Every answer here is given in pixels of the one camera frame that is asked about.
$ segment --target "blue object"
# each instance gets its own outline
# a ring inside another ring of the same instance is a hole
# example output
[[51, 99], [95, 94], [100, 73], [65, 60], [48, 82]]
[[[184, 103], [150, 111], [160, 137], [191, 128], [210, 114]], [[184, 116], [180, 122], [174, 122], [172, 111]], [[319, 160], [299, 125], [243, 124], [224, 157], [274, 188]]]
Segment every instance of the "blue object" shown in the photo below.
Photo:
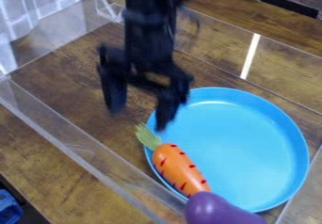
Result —
[[[155, 130], [155, 113], [147, 126]], [[176, 143], [200, 169], [211, 190], [256, 213], [287, 201], [309, 173], [307, 143], [289, 115], [263, 98], [232, 88], [196, 88], [160, 136]], [[151, 169], [152, 151], [144, 147]]]
[[23, 216], [23, 209], [7, 190], [0, 189], [0, 224], [16, 224]]

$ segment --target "orange carrot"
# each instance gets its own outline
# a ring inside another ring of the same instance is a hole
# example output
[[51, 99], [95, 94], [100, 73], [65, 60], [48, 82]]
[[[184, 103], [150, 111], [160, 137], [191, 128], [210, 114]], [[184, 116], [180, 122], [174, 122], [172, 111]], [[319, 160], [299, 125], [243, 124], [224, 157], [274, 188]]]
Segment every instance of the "orange carrot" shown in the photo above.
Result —
[[188, 198], [200, 191], [211, 191], [207, 181], [180, 147], [163, 143], [144, 124], [138, 126], [139, 142], [154, 151], [152, 163], [160, 176]]

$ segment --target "green carrot top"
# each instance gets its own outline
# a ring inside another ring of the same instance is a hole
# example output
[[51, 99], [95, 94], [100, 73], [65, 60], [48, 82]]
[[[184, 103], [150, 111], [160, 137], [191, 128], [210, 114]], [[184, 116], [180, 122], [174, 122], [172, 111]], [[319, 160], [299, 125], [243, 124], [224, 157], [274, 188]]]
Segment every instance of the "green carrot top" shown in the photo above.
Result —
[[147, 126], [142, 123], [136, 126], [136, 137], [139, 142], [154, 151], [162, 144], [162, 138], [155, 136]]

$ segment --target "wooden table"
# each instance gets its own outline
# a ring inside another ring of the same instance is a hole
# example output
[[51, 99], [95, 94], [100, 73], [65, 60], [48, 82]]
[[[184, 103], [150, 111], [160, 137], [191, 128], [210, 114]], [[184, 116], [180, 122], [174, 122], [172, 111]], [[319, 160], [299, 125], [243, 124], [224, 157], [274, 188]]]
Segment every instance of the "wooden table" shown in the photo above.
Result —
[[[182, 16], [175, 59], [195, 75], [192, 87], [243, 89], [278, 104], [301, 127], [314, 157], [322, 142], [321, 59], [262, 39], [247, 79], [239, 74], [252, 32], [322, 55], [322, 23], [252, 0], [191, 0], [187, 5], [248, 30], [199, 15], [204, 19], [195, 37], [195, 25]], [[127, 109], [116, 118], [109, 116], [96, 77], [96, 46], [101, 42], [122, 45], [122, 25], [105, 24], [53, 51], [41, 34], [37, 37], [37, 48], [48, 48], [51, 53], [13, 72], [11, 80], [155, 179], [134, 138], [134, 126], [147, 120], [155, 100], [130, 88]], [[12, 46], [16, 53], [31, 51], [28, 38]], [[5, 107], [0, 111], [1, 175], [52, 223], [152, 223]], [[319, 166], [279, 220], [282, 224], [322, 223]], [[268, 224], [275, 223], [283, 207], [262, 213]]]

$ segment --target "blue bowl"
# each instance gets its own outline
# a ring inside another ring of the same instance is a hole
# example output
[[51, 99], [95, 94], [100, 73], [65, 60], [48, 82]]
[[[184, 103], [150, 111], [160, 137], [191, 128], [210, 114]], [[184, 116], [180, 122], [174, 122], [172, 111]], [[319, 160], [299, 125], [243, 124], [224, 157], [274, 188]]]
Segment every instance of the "blue bowl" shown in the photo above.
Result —
[[[147, 126], [156, 125], [152, 113]], [[175, 120], [155, 134], [176, 143], [203, 173], [214, 193], [256, 213], [286, 202], [309, 173], [306, 139], [289, 115], [263, 98], [232, 88], [196, 88]], [[167, 188], [184, 200], [152, 165]]]

